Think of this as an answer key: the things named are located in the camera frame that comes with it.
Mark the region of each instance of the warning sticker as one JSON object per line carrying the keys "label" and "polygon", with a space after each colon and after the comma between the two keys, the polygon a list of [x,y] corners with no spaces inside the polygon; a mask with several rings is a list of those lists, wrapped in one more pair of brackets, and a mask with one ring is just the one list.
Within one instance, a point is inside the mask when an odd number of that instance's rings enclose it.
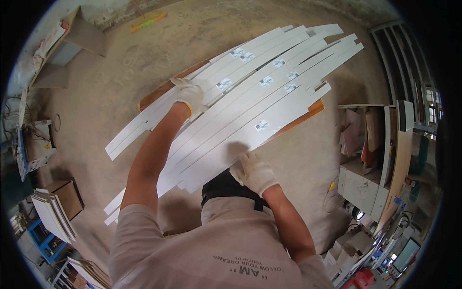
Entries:
{"label": "warning sticker", "polygon": [[245,53],[245,51],[242,49],[242,48],[236,48],[234,49],[233,51],[230,52],[230,55],[232,56],[232,58],[236,59],[238,57],[240,57],[241,55],[243,55]]}
{"label": "warning sticker", "polygon": [[268,126],[269,126],[269,122],[266,119],[263,119],[259,123],[257,123],[257,125],[255,126],[255,129],[258,130],[258,132],[262,132]]}
{"label": "warning sticker", "polygon": [[274,65],[274,67],[280,68],[283,64],[285,64],[285,62],[286,61],[282,59],[282,57],[279,57],[279,58],[274,59],[272,64]]}
{"label": "warning sticker", "polygon": [[242,55],[240,58],[242,62],[248,63],[249,61],[255,58],[255,55],[252,52],[247,52],[246,54]]}
{"label": "warning sticker", "polygon": [[272,84],[274,82],[273,78],[271,76],[267,76],[264,79],[260,81],[260,84],[263,88],[267,87],[268,85]]}
{"label": "warning sticker", "polygon": [[224,90],[225,90],[227,87],[229,87],[231,84],[232,84],[231,79],[225,78],[225,79],[223,79],[222,81],[220,81],[219,83],[217,83],[217,88],[218,88],[220,91],[224,91]]}
{"label": "warning sticker", "polygon": [[297,76],[298,76],[298,72],[294,70],[294,71],[290,72],[290,73],[287,75],[287,78],[288,78],[289,80],[292,80],[292,79],[296,78]]}
{"label": "warning sticker", "polygon": [[295,88],[297,88],[297,85],[295,83],[290,83],[286,87],[284,87],[287,93],[290,93],[293,91]]}

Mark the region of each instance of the broom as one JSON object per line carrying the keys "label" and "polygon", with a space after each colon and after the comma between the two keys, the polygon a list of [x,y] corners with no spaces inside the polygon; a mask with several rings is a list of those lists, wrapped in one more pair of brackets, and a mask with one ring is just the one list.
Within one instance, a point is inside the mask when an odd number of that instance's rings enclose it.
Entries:
{"label": "broom", "polygon": [[165,13],[165,12],[153,12],[153,13],[148,13],[148,14],[143,15],[143,12],[141,12],[140,7],[138,6],[138,4],[136,3],[135,0],[133,0],[133,4],[135,4],[136,10],[138,10],[141,17],[136,19],[135,22],[133,23],[132,27],[130,27],[130,32],[131,33],[136,32],[140,28],[149,26],[152,23],[154,23],[156,21],[159,21],[160,19],[167,16],[167,13]]}

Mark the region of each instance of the monitor screen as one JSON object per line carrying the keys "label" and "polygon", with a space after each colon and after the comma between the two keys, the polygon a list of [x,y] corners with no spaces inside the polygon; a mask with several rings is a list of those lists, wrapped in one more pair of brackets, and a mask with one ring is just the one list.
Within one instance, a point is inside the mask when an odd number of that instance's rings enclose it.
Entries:
{"label": "monitor screen", "polygon": [[411,262],[412,258],[415,256],[417,251],[420,249],[420,245],[417,244],[412,238],[409,239],[404,249],[401,251],[400,255],[393,262],[393,266],[402,273],[404,268]]}

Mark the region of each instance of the blue machine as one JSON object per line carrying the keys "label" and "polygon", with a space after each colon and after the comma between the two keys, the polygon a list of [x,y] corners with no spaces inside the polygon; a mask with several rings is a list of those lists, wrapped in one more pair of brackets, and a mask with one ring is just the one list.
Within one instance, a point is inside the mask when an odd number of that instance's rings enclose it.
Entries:
{"label": "blue machine", "polygon": [[32,223],[27,231],[48,263],[51,264],[51,262],[59,260],[59,258],[56,258],[59,252],[66,246],[66,242],[48,231],[42,224],[42,220],[38,219]]}

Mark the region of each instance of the grey t-shirt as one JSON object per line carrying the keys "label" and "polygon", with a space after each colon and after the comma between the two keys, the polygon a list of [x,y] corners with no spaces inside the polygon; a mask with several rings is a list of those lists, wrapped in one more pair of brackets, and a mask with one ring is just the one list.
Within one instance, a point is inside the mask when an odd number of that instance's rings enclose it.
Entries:
{"label": "grey t-shirt", "polygon": [[120,211],[109,256],[112,288],[334,288],[321,256],[295,263],[271,210],[243,197],[218,197],[202,226],[165,239],[157,215],[134,204]]}

